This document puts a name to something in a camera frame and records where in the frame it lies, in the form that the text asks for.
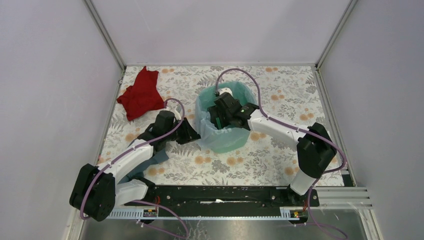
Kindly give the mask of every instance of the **plastic bin liner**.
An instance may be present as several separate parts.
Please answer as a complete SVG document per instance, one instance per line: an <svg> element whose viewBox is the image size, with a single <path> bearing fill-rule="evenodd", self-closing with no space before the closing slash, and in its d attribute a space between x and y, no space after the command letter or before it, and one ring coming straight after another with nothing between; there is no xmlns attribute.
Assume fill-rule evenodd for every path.
<svg viewBox="0 0 424 240"><path fill-rule="evenodd" d="M239 81L224 82L218 85L219 89L229 88L232 96L240 100L243 106L246 103L257 104L252 90ZM211 123L211 115L208 107L215 105L215 85L203 89L196 99L195 107L195 130L200 134L197 144L203 149L211 149L215 153L226 153L243 147L248 141L250 132L244 128L236 128L232 125L223 129L217 129Z"/></svg>

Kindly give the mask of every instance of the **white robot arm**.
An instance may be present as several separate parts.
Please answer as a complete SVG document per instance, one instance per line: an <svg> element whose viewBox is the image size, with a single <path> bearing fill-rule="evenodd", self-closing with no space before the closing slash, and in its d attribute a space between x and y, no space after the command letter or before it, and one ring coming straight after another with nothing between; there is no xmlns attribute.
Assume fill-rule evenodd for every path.
<svg viewBox="0 0 424 240"><path fill-rule="evenodd" d="M215 106L209 107L208 111L211 114L211 122L215 126L224 128L228 125L233 125L249 131L264 133L281 140L292 149L297 149L300 170L287 188L288 191L294 193L293 195L305 195L314 181L321 177L324 170L336 155L336 150L322 140L269 120L269 116L265 117L257 105L247 103L241 106L239 101L232 97L231 92L220 91L220 95L214 102ZM179 144L185 144L200 138L186 119L179 120L179 118L181 119L175 111L163 110L156 117L155 123L152 123L121 154L122 156L119 161L108 161L100 163L98 166L92 166L90 164L83 166L72 191L69 200L70 204L80 209L88 185L93 181L94 176L99 173L99 169L103 169L107 165L110 167L101 174L95 185L96 187L89 194L84 208L86 214L97 221L102 221L107 217L107 213L112 211L113 207L145 198L149 188L143 181L132 179L126 183L119 182L135 167L163 150L168 141L176 140ZM283 123L295 125L300 129L308 128L309 131L330 140L327 131L319 123L315 123L309 127L306 125L296 125L278 117L273 118ZM153 141L150 144L136 148L136 146L146 141L170 132L178 121L183 121L183 124L181 124L175 133L161 140Z"/></svg>

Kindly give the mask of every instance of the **white wall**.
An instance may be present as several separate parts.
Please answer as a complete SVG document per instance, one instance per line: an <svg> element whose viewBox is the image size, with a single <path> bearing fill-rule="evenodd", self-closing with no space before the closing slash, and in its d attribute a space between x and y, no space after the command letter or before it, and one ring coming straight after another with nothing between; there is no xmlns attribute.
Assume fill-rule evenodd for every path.
<svg viewBox="0 0 424 240"><path fill-rule="evenodd" d="M349 0L93 0L131 64L315 63Z"/></svg>
<svg viewBox="0 0 424 240"><path fill-rule="evenodd" d="M385 240L424 239L424 1L359 1L322 68Z"/></svg>
<svg viewBox="0 0 424 240"><path fill-rule="evenodd" d="M0 1L0 235L58 240L120 70L82 0Z"/></svg>

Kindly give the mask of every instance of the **floral tablecloth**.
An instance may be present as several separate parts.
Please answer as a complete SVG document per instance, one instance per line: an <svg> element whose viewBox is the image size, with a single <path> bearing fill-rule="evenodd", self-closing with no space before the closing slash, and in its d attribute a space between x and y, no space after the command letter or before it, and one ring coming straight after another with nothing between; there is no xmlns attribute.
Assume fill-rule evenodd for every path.
<svg viewBox="0 0 424 240"><path fill-rule="evenodd" d="M143 66L129 66L123 78L120 95L132 85ZM163 99L179 99L186 109L192 126L195 118L195 102L200 91L212 86L218 75L230 66L150 66L149 71L159 71L157 90ZM261 89L264 110L294 123L312 125L327 124L309 66L241 66L257 80ZM240 81L257 95L253 82L239 71L223 76L225 82ZM128 122L121 104L116 104L99 162L112 159L155 121L159 111L147 112ZM145 176L156 184L164 185L266 185L287 186L299 170L296 151L274 137L251 132L244 147L216 154L200 149L191 142L178 145L167 144L169 160L150 166ZM336 159L329 169L338 166ZM343 186L339 172L325 174L319 186Z"/></svg>

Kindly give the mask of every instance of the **purple cable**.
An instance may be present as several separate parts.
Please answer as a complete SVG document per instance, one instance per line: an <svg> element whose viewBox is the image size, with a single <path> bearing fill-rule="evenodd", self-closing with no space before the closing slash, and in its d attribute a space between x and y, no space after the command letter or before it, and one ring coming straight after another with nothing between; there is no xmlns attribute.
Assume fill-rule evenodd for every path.
<svg viewBox="0 0 424 240"><path fill-rule="evenodd" d="M152 140L149 140L149 141L145 141L145 142L143 142L143 143L140 143L140 144L138 144L138 145L136 145L135 146L135 148L130 148L130 149L128 149L128 150L126 150L126 151L124 151L123 153L121 153L120 155L118 155L117 157L115 157L115 159L113 159L111 162L110 162L110 164L106 164L97 174L96 174L96 176L94 176L94 178L93 178L93 180L91 181L91 183L90 183L90 185L88 186L88 188L87 188L87 191L85 192L85 195L84 195L84 198L82 199L82 203L81 203L81 208L80 208L80 210L79 210L79 217L81 218L81 219L83 219L83 220L87 220L87 219L89 219L90 217L89 216L84 216L84 207L86 206L86 202L87 202L87 199L89 198L89 194L90 194L90 192L91 192L91 190L93 189L93 186L94 186L94 184L96 184L96 181L97 181L97 179L99 179L99 177L100 177L100 175L102 175L102 173L104 172L104 171L106 171L106 169L108 169L111 165L113 165L113 164L115 164L118 160L120 160L123 156L125 156L125 155L127 155L128 153L130 153L131 151L134 151L134 150L136 150L136 149L138 149L138 148L140 148L140 147L142 147L142 146L144 146L144 145L147 145L147 144L150 144L150 143L152 143L152 142L154 142L154 141L157 141L157 140L160 140L160 139L163 139L163 138L165 138L165 137L167 137L167 136L169 136L170 134L172 134L173 132L175 132L179 127L180 127L180 125L183 123L183 119L184 119L184 116L185 116L185 110L184 110L184 106L183 106L183 104L181 103L181 101L180 100L178 100L178 99L175 99L175 98L168 98L168 99L166 99L165 101L164 101L164 103L163 103L163 106L164 107L166 107L167 106L167 102L169 101L169 100L174 100L175 102L177 102L180 106L181 106L181 109L182 109L182 116L181 116L181 121L179 121L179 123L171 130L171 131L169 131L169 132L167 132L167 133L165 133L164 135L162 135L162 136L159 136L159 137L156 137L156 138L153 138Z"/></svg>
<svg viewBox="0 0 424 240"><path fill-rule="evenodd" d="M312 186L314 186L319 179L315 180L314 183L312 183ZM335 226L331 226L331 225L327 225L327 224L322 224L322 223L318 223L317 220L315 220L314 215L312 215L312 211L311 211L311 194L312 194L312 186L309 188L309 191L307 192L307 212L309 213L310 218L312 219L314 225L316 225L319 229L321 229L321 231L323 231L325 234L327 234L328 236L337 239L337 240L347 240L349 239L348 235L342 231L341 229L335 227ZM343 234L344 238L338 237L332 233L330 233L329 231L325 230L323 227L328 227L331 226L332 229L335 229L336 231L338 231L339 233Z"/></svg>
<svg viewBox="0 0 424 240"><path fill-rule="evenodd" d="M340 147L339 146L337 146L336 144L334 144L332 141L330 141L330 140L328 140L327 138L325 138L325 137L322 137L322 136L320 136L320 135L318 135L318 134L316 134L316 133L314 133L314 132L311 132L311 131L309 131L309 130L306 130L306 129L302 129L302 128L297 128L296 126L293 126L293 125L291 125L291 124L288 124L288 123L285 123L285 122L282 122L282 121L280 121L280 120L278 120L278 119L275 119L275 118L273 118L273 117L271 117L271 116L268 116L268 114L266 114L265 113L265 111L263 110L263 108L262 108L262 104L261 104L261 89L259 88L259 84L258 84L258 82L256 82L256 80L255 80L255 78L252 76L252 75L250 75L250 73L248 73L247 71L245 71L245 70L242 70L242 69L240 69L240 68L230 68L230 69L227 69L227 70L225 70L225 71L223 71L219 76L218 76L218 78L216 79L216 83L215 83L215 91L216 92L218 92L218 84L219 84L219 82L220 82L220 79L222 78L222 76L225 74L225 73L227 73L227 72L229 72L229 71L240 71L240 72L242 72L242 73L244 73L244 74L246 74L253 82L254 82L254 84L256 85L256 89L257 89L257 101L258 101L258 103L259 103L259 110L260 110L260 112L262 113L262 115L264 116L264 117L266 117L266 120L271 120L271 121L273 121L273 122L275 122L275 123L278 123L278 124L280 124L280 125L283 125L284 127L287 127L287 128L290 128L290 129L293 129L293 130L299 130L300 132L302 132L302 133L305 133L305 134L309 134L309 135L311 135L311 136L314 136L315 138L317 138L317 139L320 139L320 140L322 140L322 141L324 141L324 142L326 142L327 144L329 144L330 146L332 146L333 148L335 148L336 150L337 150L337 152L340 154L340 156L341 156L341 159L342 159L342 162L341 162L341 166L339 166L339 167L336 167L336 168L334 168L334 169L330 169L330 170L326 170L326 171L324 171L324 173L323 174L328 174L328 173L332 173L332 172L336 172L336 171L339 171L339 170L341 170L342 168L344 168L345 167L345 165L346 165L346 163L347 163L347 158L346 158L346 155L345 155L345 153L342 151L342 149L340 149ZM319 179L317 179L317 180L315 180L315 182L312 184L312 186L314 186L317 182L318 182L318 180ZM309 191L308 191L308 198L307 198L307 209L308 209L308 212L309 212L309 215L310 215L310 217L312 218L312 220L313 220L313 224L314 225L316 225L316 226L318 226L319 227L319 229L321 229L321 231L323 231L325 234L327 234L328 236L330 236L330 237L332 237L332 238L335 238L335 239L340 239L340 240L345 240L345 239L348 239L348 235L345 233L345 232L343 232L342 230L340 230L340 229L338 229L338 228L336 228L335 226L331 226L333 229L336 229L337 231L339 231L341 234L343 234L346 238L340 238L340 237L338 237L338 236L335 236L335 235L333 235L333 234L331 234L330 232L328 232L327 230L325 230L324 228L322 228L321 227L321 225L323 226L323 227L327 227L327 224L321 224L320 225L320 223L318 223L316 220L315 220L315 218L314 218L314 216L312 215L312 212L311 212L311 207L310 207L310 201L311 201L311 193L312 193L312 186L309 188Z"/></svg>
<svg viewBox="0 0 424 240"><path fill-rule="evenodd" d="M173 236L173 237L176 237L176 238L180 238L180 239L188 239L189 238L189 229L187 228L187 225L183 222L183 220L174 212L174 211L172 211L171 209L169 209L169 208L167 208L166 206L162 206L162 205L159 205L159 204L155 204L155 203L151 203L151 202L147 202L147 201L140 201L140 200L134 200L134 201L132 201L133 203L138 203L138 204L145 204L145 205L150 205L150 206L154 206L154 207L158 207L158 208L161 208L161 209L165 209L166 211L168 211L168 212L170 212L172 215L174 215L177 219L178 219L178 221L182 224L182 226L184 227L184 229L185 229L185 236L180 236L180 235L177 235L177 234L175 234L175 233L172 233L172 232L170 232L170 231L167 231L167 230L165 230L165 229L163 229L163 228L160 228L160 227L157 227L157 226L152 226L152 225L149 225L149 224L146 224L146 225L143 225L143 226L146 226L146 227L149 227L149 228L151 228L151 229L155 229L155 230L158 230L158 231L161 231L161 232L164 232L164 233L166 233L166 234L169 234L169 235L171 235L171 236Z"/></svg>

